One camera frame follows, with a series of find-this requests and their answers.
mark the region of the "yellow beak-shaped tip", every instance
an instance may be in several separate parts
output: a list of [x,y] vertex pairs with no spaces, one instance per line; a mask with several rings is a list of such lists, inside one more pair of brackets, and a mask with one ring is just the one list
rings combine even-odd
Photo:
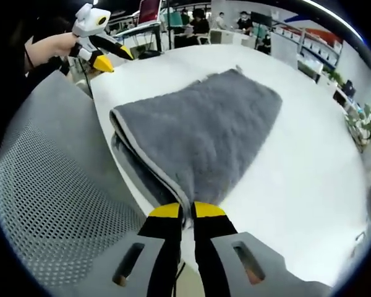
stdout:
[[105,55],[97,56],[92,66],[103,72],[114,72],[113,65]]
[[122,49],[125,52],[125,56],[123,58],[128,60],[134,60],[133,54],[130,52],[128,48],[126,48],[124,45],[119,45],[119,48]]

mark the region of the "red panel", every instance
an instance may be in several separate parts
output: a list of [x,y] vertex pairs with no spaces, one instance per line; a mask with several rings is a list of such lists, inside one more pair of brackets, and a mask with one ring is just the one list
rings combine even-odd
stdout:
[[139,25],[157,19],[160,2],[161,0],[142,0],[140,2]]
[[334,41],[342,43],[342,39],[331,32],[318,30],[318,29],[306,29],[308,33],[319,36],[321,39],[325,40],[329,45],[334,46]]

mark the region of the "wall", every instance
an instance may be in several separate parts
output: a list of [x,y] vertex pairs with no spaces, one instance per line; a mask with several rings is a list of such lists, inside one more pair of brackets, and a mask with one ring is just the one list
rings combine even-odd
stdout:
[[344,81],[350,79],[353,82],[356,89],[354,99],[358,104],[363,106],[365,103],[371,103],[371,69],[346,41],[343,43],[336,71]]
[[229,0],[212,0],[211,2],[211,12],[214,16],[217,16],[220,12],[225,13],[224,20],[230,26],[236,28],[236,22],[239,18],[239,13],[241,11],[254,11],[265,15],[271,15],[272,11],[279,12],[278,20],[281,22],[286,22],[287,24],[296,28],[306,28],[310,33],[319,35],[329,44],[333,44],[333,40],[342,40],[332,34],[323,26],[305,19],[303,16],[299,16],[291,11],[287,11],[282,8],[269,6],[266,4],[255,3],[255,2],[245,2],[245,1],[229,1]]

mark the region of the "person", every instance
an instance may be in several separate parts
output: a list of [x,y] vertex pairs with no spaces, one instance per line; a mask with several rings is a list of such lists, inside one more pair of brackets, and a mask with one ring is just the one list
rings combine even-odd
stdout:
[[271,36],[266,34],[261,44],[257,46],[257,51],[264,54],[271,54]]
[[[73,22],[75,13],[86,2],[89,1],[0,1],[0,11],[6,13],[5,21],[0,23],[0,145],[7,125],[32,91],[25,74],[52,57],[68,56],[77,41],[72,33],[63,33],[25,45],[36,30],[36,20],[60,15]],[[8,271],[14,276],[12,285],[3,286]],[[0,292],[3,296],[12,295],[14,288],[28,295],[47,295],[16,257],[0,226]]]
[[194,19],[190,25],[193,27],[192,33],[188,35],[175,36],[174,47],[183,48],[185,46],[198,45],[199,36],[207,36],[210,31],[209,22],[206,19],[205,11],[198,8],[192,12]]
[[246,11],[241,12],[241,17],[237,21],[237,26],[239,30],[242,30],[246,35],[250,35],[253,29],[252,20],[247,16]]
[[220,12],[218,14],[218,17],[216,18],[215,22],[216,22],[215,24],[216,28],[222,29],[222,30],[227,29],[227,25],[225,24],[225,21],[224,21],[224,12]]
[[[32,43],[37,43],[47,37],[70,32],[72,25],[62,17],[39,18],[33,31]],[[52,57],[34,69],[29,70],[28,81],[31,89],[35,88],[41,81],[55,70],[60,70],[64,75],[69,73],[69,62],[59,56]]]
[[185,8],[181,11],[181,21],[183,23],[183,26],[190,23],[190,16],[188,15],[188,11]]

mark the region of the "shelf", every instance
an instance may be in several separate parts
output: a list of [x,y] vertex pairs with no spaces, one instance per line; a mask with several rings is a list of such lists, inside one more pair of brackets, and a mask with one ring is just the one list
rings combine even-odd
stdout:
[[337,53],[332,46],[327,45],[326,43],[322,42],[321,40],[319,40],[318,38],[314,37],[312,34],[310,34],[308,32],[305,32],[305,38],[312,39],[315,42],[319,42],[319,44],[325,46],[326,48],[328,48],[330,51],[332,51],[337,56],[339,56],[341,54],[341,52]]
[[299,45],[299,41],[296,41],[296,40],[294,40],[292,38],[289,38],[287,36],[284,36],[283,34],[276,33],[275,31],[273,31],[273,33],[275,33],[276,35],[282,36],[285,39],[291,40],[292,42],[295,42],[295,43],[297,43]]
[[272,27],[275,27],[277,25],[284,25],[284,26],[286,26],[288,28],[291,28],[294,31],[298,31],[300,33],[300,35],[302,34],[302,29],[300,29],[300,28],[293,27],[292,25],[289,25],[289,24],[284,23],[284,22],[280,22],[279,20],[272,20],[272,22],[276,22],[277,23],[277,24],[273,24]]
[[320,54],[312,51],[311,48],[307,48],[305,45],[302,45],[302,48],[306,49],[308,52],[312,53],[316,58],[318,58],[322,63],[326,64],[327,66],[330,66],[331,68],[335,69],[335,65],[333,65],[331,62],[329,62],[327,59],[323,58]]

